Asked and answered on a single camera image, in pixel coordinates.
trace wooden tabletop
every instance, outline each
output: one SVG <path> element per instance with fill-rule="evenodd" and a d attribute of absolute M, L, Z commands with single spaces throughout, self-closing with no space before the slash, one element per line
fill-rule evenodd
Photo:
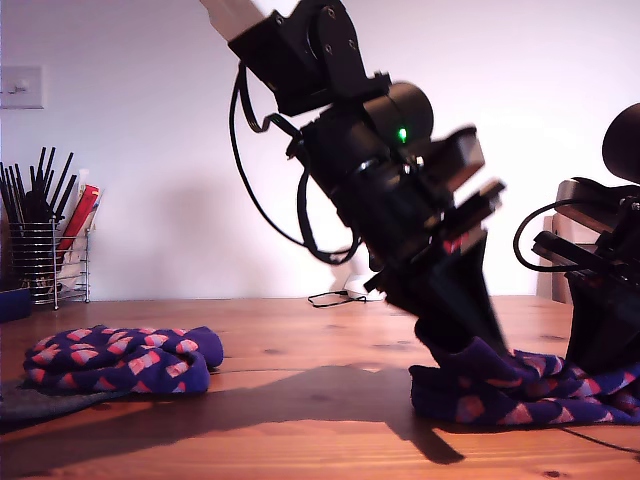
<path fill-rule="evenodd" d="M 494 304 L 510 347 L 564 354 L 571 307 Z M 414 319 L 383 303 L 70 304 L 2 325 L 3 381 L 40 338 L 96 324 L 207 325 L 225 360 L 207 394 L 125 397 L 6 434 L 3 479 L 640 478 L 637 453 L 594 441 L 640 449 L 635 427 L 482 431 L 417 418 L 407 368 L 435 363 Z"/>

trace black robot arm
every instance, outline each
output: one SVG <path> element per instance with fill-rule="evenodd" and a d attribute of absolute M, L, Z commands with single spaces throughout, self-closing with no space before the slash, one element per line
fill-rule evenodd
<path fill-rule="evenodd" d="M 588 178 L 562 182 L 557 201 L 534 214 L 555 208 L 560 215 L 599 233 L 593 245 L 576 245 L 553 232 L 541 232 L 533 251 L 552 261 L 538 271 L 565 272 L 573 300 L 573 322 L 567 359 L 590 374 L 640 361 L 640 104 L 611 123 L 602 157 L 614 175 L 633 182 L 605 187 Z"/>
<path fill-rule="evenodd" d="M 414 85 L 392 84 L 386 74 L 366 76 L 339 1 L 302 0 L 288 18 L 273 12 L 229 46 L 241 59 L 240 75 L 246 65 L 273 92 L 281 113 L 328 107 L 299 131 L 279 115 L 270 118 L 289 125 L 287 153 L 305 167 L 301 186 L 313 178 L 354 231 L 354 245 L 361 238 L 371 252 L 378 274 L 367 288 L 416 315 L 416 333 L 427 345 L 453 352 L 481 337 L 503 352 L 482 275 L 481 222 L 499 206 L 504 186 L 490 182 L 461 205 L 453 195 L 484 165 L 475 127 L 432 139 L 428 97 Z M 246 113 L 248 94 L 240 97 Z M 237 156 L 233 134 L 232 140 Z M 317 254 L 301 211 L 305 202 L 301 188 L 304 245 L 336 263 Z"/>

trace metal basket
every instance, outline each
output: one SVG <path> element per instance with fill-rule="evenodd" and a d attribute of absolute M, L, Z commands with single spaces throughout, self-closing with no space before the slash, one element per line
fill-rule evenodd
<path fill-rule="evenodd" d="M 63 300 L 89 302 L 89 231 L 75 237 L 63 236 L 59 224 L 10 223 L 10 267 L 13 276 L 29 288 L 35 305 L 53 304 L 55 310 Z M 70 240 L 64 252 L 60 242 Z"/>

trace red object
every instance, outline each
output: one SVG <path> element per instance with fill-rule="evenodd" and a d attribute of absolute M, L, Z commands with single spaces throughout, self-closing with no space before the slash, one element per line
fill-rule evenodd
<path fill-rule="evenodd" d="M 91 185 L 85 186 L 82 197 L 80 198 L 80 201 L 78 202 L 78 205 L 76 206 L 76 209 L 71 216 L 71 220 L 69 220 L 69 224 L 62 234 L 64 238 L 60 240 L 60 243 L 58 244 L 59 261 L 62 261 L 64 252 L 66 252 L 67 249 L 69 249 L 69 247 L 73 245 L 74 239 L 72 237 L 78 235 L 78 232 L 91 213 L 91 209 L 98 200 L 98 195 L 100 195 L 100 190 L 98 188 L 92 187 Z"/>
<path fill-rule="evenodd" d="M 469 238 L 469 234 L 464 233 L 460 237 L 453 240 L 452 242 L 443 242 L 443 247 L 445 252 L 447 252 L 449 255 L 452 255 L 453 253 L 457 252 L 460 249 L 460 247 L 462 247 L 462 244 L 467 238 Z"/>

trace cable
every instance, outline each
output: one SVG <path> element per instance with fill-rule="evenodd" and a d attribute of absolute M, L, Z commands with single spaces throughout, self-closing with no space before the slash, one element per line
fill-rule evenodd
<path fill-rule="evenodd" d="M 529 225 L 529 222 L 536 218 L 541 213 L 546 212 L 547 210 L 551 210 L 552 208 L 562 207 L 564 205 L 575 205 L 575 204 L 593 204 L 599 206 L 607 206 L 602 202 L 590 201 L 590 200 L 578 200 L 578 199 L 567 199 L 567 200 L 559 200 L 557 202 L 550 203 L 542 208 L 539 208 L 535 212 L 528 215 L 520 224 L 518 229 L 516 230 L 515 235 L 513 236 L 513 252 L 516 254 L 516 258 L 518 261 L 527 267 L 530 270 L 534 270 L 536 272 L 575 272 L 578 270 L 584 270 L 584 267 L 580 265 L 570 265 L 570 266 L 555 266 L 555 267 L 543 267 L 541 265 L 534 265 L 533 263 L 529 263 L 523 256 L 520 251 L 520 237 L 522 236 L 522 232 Z"/>
<path fill-rule="evenodd" d="M 273 113 L 264 118 L 262 125 L 258 124 L 256 120 L 255 113 L 253 112 L 253 108 L 251 106 L 251 100 L 249 98 L 249 92 L 247 88 L 247 67 L 244 63 L 240 62 L 238 67 L 238 75 L 236 76 L 236 81 L 233 86 L 233 92 L 231 94 L 231 106 L 229 109 L 229 134 L 231 136 L 231 147 L 233 149 L 233 156 L 235 158 L 236 167 L 238 169 L 238 173 L 240 173 L 240 178 L 242 178 L 242 183 L 251 198 L 254 206 L 257 208 L 262 218 L 264 218 L 267 223 L 276 230 L 280 235 L 285 237 L 290 242 L 295 243 L 300 247 L 305 247 L 308 249 L 314 257 L 319 260 L 331 264 L 331 265 L 341 265 L 343 263 L 348 262 L 353 255 L 355 254 L 358 246 L 362 243 L 359 234 L 355 229 L 352 228 L 353 233 L 353 243 L 350 248 L 339 250 L 337 252 L 322 252 L 318 250 L 315 240 L 313 239 L 313 233 L 311 232 L 311 227 L 309 224 L 309 218 L 306 211 L 306 186 L 310 175 L 310 167 L 307 162 L 305 162 L 305 170 L 302 176 L 300 177 L 300 183 L 298 185 L 298 195 L 297 195 L 297 206 L 298 206 L 298 222 L 302 229 L 303 241 L 297 240 L 284 232 L 280 227 L 278 227 L 271 218 L 264 211 L 260 202 L 256 198 L 253 189 L 251 188 L 251 184 L 249 183 L 249 179 L 244 171 L 244 167 L 242 166 L 242 160 L 240 159 L 240 151 L 238 149 L 238 141 L 236 137 L 236 126 L 235 126 L 235 115 L 236 115 L 236 106 L 238 103 L 238 95 L 241 98 L 242 108 L 247 119 L 247 123 L 249 127 L 256 133 L 264 133 L 269 129 L 271 123 L 280 128 L 283 132 L 291 136 L 294 140 L 301 139 L 302 135 L 300 131 L 295 128 L 291 123 L 289 123 L 284 117 L 277 113 Z M 344 258 L 337 259 L 337 256 L 345 255 Z"/>
<path fill-rule="evenodd" d="M 211 375 L 222 375 L 224 373 L 257 373 L 257 372 L 307 372 L 306 368 L 248 368 L 245 370 L 214 370 Z"/>
<path fill-rule="evenodd" d="M 576 437 L 584 438 L 585 440 L 589 440 L 590 442 L 597 443 L 598 445 L 602 445 L 603 447 L 613 448 L 614 450 L 619 450 L 621 452 L 629 452 L 629 453 L 640 453 L 640 450 L 629 447 L 622 447 L 620 445 L 615 445 L 613 443 L 605 442 L 604 440 L 599 440 L 597 438 L 591 437 L 589 435 L 585 435 L 584 433 L 576 432 L 575 430 L 571 430 L 566 427 L 560 427 L 560 430 L 570 433 L 571 435 L 575 435 Z"/>
<path fill-rule="evenodd" d="M 233 93 L 231 94 L 231 109 L 229 111 L 229 133 L 231 135 L 231 148 L 233 149 L 233 156 L 235 157 L 235 160 L 236 160 L 236 167 L 238 168 L 238 172 L 240 173 L 240 178 L 242 178 L 242 183 L 244 183 L 244 186 L 247 190 L 247 193 L 249 194 L 249 197 L 251 198 L 251 201 L 253 202 L 255 207 L 258 209 L 258 212 L 260 212 L 260 215 L 262 215 L 262 218 L 264 218 L 267 221 L 267 223 L 271 225 L 272 228 L 274 228 L 280 235 L 285 237 L 287 240 L 295 243 L 296 245 L 304 247 L 305 246 L 304 243 L 302 243 L 299 240 L 296 240 L 295 238 L 293 238 L 292 236 L 288 235 L 283 230 L 281 230 L 280 227 L 278 227 L 269 218 L 269 215 L 267 215 L 267 213 L 262 209 L 260 202 L 258 202 L 258 199 L 253 193 L 253 189 L 251 188 L 249 179 L 247 178 L 247 175 L 242 166 L 242 161 L 240 160 L 240 151 L 238 150 L 238 141 L 236 139 L 236 104 L 238 103 L 238 93 L 240 92 L 240 82 L 241 82 L 240 71 L 238 72 L 238 76 L 236 77 L 236 82 L 233 86 Z"/>
<path fill-rule="evenodd" d="M 345 296 L 345 295 L 349 295 L 349 292 L 347 292 L 346 290 L 336 290 L 335 292 L 326 292 L 326 293 L 319 293 L 317 295 L 311 295 L 309 297 L 307 297 L 307 301 L 313 305 L 314 308 L 329 308 L 329 307 L 337 307 L 339 305 L 344 305 L 346 303 L 351 303 L 351 302 L 361 302 L 361 303 L 367 303 L 367 297 L 366 295 L 362 295 L 360 297 L 349 297 L 345 300 L 341 300 L 339 302 L 333 302 L 333 303 L 324 303 L 324 304 L 318 304 L 316 302 L 313 301 L 314 298 L 320 298 L 320 297 L 325 297 L 327 295 L 340 295 L 340 296 Z"/>

